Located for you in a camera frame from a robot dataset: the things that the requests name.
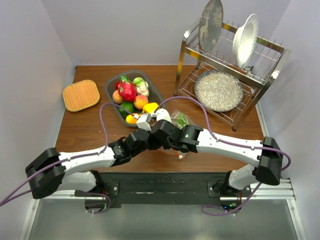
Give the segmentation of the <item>fake green leafy vegetable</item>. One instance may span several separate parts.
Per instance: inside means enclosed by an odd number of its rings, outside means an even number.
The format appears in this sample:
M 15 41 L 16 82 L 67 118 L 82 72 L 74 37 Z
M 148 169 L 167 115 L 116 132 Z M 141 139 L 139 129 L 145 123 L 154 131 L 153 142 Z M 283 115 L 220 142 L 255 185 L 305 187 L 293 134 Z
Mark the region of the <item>fake green leafy vegetable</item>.
M 186 115 L 182 112 L 178 112 L 174 117 L 173 117 L 173 122 L 175 123 L 175 125 L 180 128 L 183 129 L 185 126 L 187 126 L 189 124 L 188 118 L 186 117 Z

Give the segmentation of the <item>clear zip top bag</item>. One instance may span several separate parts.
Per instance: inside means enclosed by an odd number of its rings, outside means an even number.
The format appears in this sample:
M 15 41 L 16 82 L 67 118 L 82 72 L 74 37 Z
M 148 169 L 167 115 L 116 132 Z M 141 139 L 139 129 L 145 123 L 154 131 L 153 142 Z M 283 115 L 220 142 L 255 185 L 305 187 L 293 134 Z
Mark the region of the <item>clear zip top bag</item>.
M 179 129 L 182 129 L 186 125 L 194 125 L 195 124 L 188 115 L 186 115 L 182 111 L 179 111 L 178 109 L 175 109 L 170 114 L 170 119 L 171 119 L 173 125 L 178 127 Z M 178 157 L 180 160 L 182 160 L 186 156 L 186 153 L 183 153 L 181 151 L 178 151 L 178 150 L 175 150 L 172 148 L 171 149 L 164 149 L 163 147 L 161 147 L 159 149 L 159 151 L 163 154 Z

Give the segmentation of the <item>fake pink dragon fruit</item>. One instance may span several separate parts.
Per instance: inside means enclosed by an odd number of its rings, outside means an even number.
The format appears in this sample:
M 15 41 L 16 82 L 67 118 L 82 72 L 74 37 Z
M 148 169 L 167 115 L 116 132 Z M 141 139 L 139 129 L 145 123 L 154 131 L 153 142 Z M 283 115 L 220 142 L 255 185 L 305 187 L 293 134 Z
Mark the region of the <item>fake pink dragon fruit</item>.
M 118 93 L 125 102 L 134 102 L 136 99 L 136 86 L 129 80 L 126 75 L 121 75 L 118 84 Z

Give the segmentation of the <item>fake red bell pepper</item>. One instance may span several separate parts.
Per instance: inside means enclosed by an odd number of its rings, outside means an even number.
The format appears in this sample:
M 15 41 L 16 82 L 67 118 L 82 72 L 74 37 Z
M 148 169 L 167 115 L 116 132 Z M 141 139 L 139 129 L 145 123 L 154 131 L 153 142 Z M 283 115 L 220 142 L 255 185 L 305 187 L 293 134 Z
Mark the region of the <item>fake red bell pepper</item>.
M 119 89 L 119 85 L 120 85 L 121 83 L 122 83 L 121 81 L 118 81 L 118 82 L 115 84 L 115 89 L 116 89 L 116 90 Z

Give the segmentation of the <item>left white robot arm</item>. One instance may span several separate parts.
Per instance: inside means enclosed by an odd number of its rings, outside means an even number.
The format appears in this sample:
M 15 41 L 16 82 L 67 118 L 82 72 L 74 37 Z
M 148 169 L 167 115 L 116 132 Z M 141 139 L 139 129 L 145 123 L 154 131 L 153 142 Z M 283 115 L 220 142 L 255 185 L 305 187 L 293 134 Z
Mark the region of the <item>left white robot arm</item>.
M 54 147 L 48 148 L 25 168 L 25 173 L 33 198 L 42 199 L 55 193 L 69 176 L 123 165 L 146 150 L 160 147 L 150 131 L 138 128 L 127 137 L 96 149 L 57 152 Z

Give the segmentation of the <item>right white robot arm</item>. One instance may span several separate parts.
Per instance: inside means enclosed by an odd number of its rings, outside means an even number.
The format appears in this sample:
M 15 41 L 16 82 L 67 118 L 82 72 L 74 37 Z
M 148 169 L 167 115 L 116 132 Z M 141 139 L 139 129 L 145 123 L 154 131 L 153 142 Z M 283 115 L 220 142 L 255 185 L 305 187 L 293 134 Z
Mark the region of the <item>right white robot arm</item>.
M 227 172 L 223 181 L 212 186 L 220 195 L 233 197 L 258 182 L 270 186 L 280 184 L 283 153 L 270 137 L 259 142 L 224 135 L 214 136 L 208 129 L 195 125 L 186 125 L 180 129 L 167 120 L 156 122 L 151 127 L 151 134 L 164 148 L 182 153 L 217 154 L 246 163 L 238 170 Z

